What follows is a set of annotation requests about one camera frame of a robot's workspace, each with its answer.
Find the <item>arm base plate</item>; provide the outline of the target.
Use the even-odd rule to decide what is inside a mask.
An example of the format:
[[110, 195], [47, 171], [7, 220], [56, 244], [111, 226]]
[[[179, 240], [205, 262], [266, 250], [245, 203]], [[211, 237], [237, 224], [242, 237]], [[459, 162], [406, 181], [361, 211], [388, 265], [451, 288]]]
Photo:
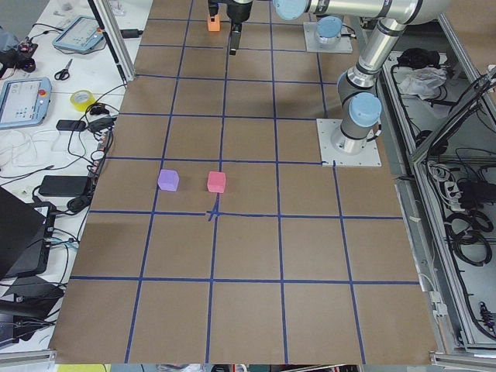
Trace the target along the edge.
[[382, 165], [377, 141], [350, 139], [341, 131], [341, 119], [317, 119], [317, 134], [323, 167], [380, 167]]
[[351, 35], [340, 21], [337, 25], [341, 26], [339, 33], [332, 37], [326, 37], [326, 33], [324, 35], [319, 33], [317, 22], [304, 22], [306, 51], [309, 53], [352, 53]]

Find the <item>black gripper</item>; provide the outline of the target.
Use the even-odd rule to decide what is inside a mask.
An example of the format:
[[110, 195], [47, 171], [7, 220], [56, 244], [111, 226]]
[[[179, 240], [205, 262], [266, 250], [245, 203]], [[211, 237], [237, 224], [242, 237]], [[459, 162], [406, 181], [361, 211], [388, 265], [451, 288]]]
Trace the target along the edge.
[[216, 0], [208, 0], [208, 13], [211, 16], [216, 16], [219, 13], [219, 2]]
[[229, 55], [235, 56], [241, 40], [242, 24], [249, 19], [253, 1], [236, 1], [231, 0], [227, 3], [227, 16], [231, 20], [229, 33]]

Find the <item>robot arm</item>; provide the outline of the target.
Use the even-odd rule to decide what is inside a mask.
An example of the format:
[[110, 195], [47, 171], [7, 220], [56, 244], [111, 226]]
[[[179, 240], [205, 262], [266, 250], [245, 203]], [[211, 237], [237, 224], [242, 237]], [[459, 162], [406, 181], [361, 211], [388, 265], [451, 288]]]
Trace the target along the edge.
[[339, 77], [337, 91], [343, 120], [331, 135], [332, 146], [346, 155], [356, 155], [366, 147], [368, 135], [377, 124], [382, 105], [374, 85], [392, 48], [409, 25], [420, 25], [438, 17], [449, 1], [274, 1], [278, 16], [292, 20], [304, 13], [317, 16], [371, 17], [377, 24], [366, 47]]
[[[219, 4], [226, 4], [226, 14], [231, 22], [230, 36], [234, 43], [239, 42], [243, 23], [250, 17], [253, 1], [208, 1], [208, 13], [213, 20], [219, 12]], [[303, 13], [312, 13], [319, 18], [317, 35], [320, 38], [334, 38], [341, 35], [343, 20], [330, 15], [327, 7], [330, 1], [273, 1], [278, 16], [285, 20], [299, 18]]]

